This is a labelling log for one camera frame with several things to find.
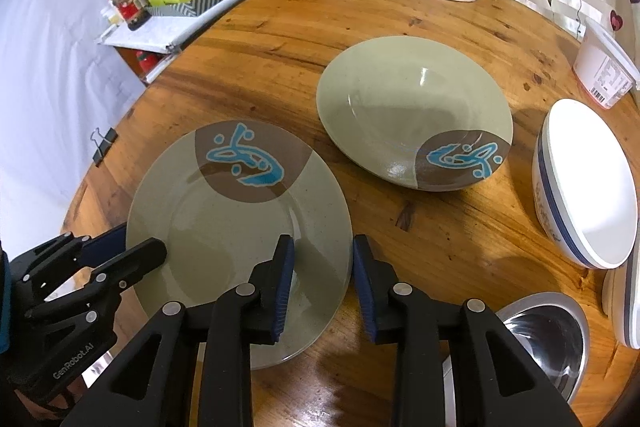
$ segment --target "blue gripper pad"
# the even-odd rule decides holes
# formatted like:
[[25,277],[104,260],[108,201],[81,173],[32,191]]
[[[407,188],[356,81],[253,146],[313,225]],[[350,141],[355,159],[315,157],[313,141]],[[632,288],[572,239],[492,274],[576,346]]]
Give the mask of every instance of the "blue gripper pad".
[[9,349],[9,320],[11,318],[11,272],[9,258],[0,250],[0,353]]
[[94,237],[82,245],[79,262],[82,266],[97,268],[119,253],[127,250],[127,223]]

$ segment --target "ceramic bowl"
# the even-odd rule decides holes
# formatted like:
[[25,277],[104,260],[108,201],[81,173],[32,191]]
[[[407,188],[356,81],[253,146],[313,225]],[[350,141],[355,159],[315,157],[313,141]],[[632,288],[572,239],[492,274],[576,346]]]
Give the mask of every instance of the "ceramic bowl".
[[439,42],[382,37],[345,50],[318,83],[322,125],[352,161],[420,190],[487,179],[511,148],[509,104],[491,75]]
[[611,319],[616,340],[640,349],[640,230],[629,258],[609,270],[602,288],[602,309]]
[[618,140],[594,111],[575,100],[551,108],[532,166],[538,219],[571,261],[612,269],[636,240],[638,203]]
[[[544,292],[505,306],[496,314],[571,403],[582,383],[589,358],[587,317],[568,295]],[[451,358],[442,364],[447,427],[456,427]]]

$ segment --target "ceramic plate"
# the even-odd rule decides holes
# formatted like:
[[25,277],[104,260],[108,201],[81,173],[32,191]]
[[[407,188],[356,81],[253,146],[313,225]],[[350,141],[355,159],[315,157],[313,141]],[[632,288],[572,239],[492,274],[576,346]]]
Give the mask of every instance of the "ceramic plate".
[[164,265],[135,288],[151,316],[165,302],[214,301],[246,282],[291,235],[296,262],[285,330],[252,346],[252,368],[290,359],[324,331],[351,274],[351,221],[329,167],[302,140],[271,124],[224,121],[191,132],[145,175],[131,205],[127,248],[157,237]]
[[316,103],[342,152],[405,187],[467,187],[495,172],[511,148],[513,120],[500,87],[439,42],[361,42],[324,70]]

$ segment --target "round wooden table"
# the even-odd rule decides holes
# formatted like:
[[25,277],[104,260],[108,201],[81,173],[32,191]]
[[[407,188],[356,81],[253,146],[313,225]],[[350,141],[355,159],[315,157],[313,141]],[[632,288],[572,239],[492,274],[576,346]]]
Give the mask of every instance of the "round wooden table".
[[[346,48],[388,35],[452,46],[498,82],[513,113],[513,148],[490,179],[459,192],[398,187],[353,164],[326,135],[316,113],[322,70]],[[477,297],[494,311],[536,292],[575,298],[589,321],[591,351],[574,410],[584,427],[596,426],[637,355],[616,343],[602,313],[605,273],[569,263],[548,240],[531,185],[534,144],[551,105],[574,98],[596,108],[571,69],[577,49],[570,35],[513,0],[244,1],[191,44],[126,114],[105,161],[82,182],[65,230],[97,235],[126,220],[146,170],[185,133],[236,118],[277,124],[331,167],[353,232],[372,237],[401,280],[434,299],[460,304]],[[610,111],[596,111],[640,179],[640,119],[631,96]],[[144,319],[129,293],[118,312],[120,345]],[[350,289],[312,347],[253,373],[255,424],[386,426],[394,357],[394,346],[373,346],[364,337]]]

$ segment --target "white cloth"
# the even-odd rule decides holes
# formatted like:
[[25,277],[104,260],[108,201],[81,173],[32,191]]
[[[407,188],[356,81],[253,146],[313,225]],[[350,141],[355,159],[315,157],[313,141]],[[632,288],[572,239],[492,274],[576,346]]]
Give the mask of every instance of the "white cloth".
[[0,237],[12,256],[58,235],[92,130],[105,134],[144,91],[116,50],[94,43],[107,1],[0,0]]

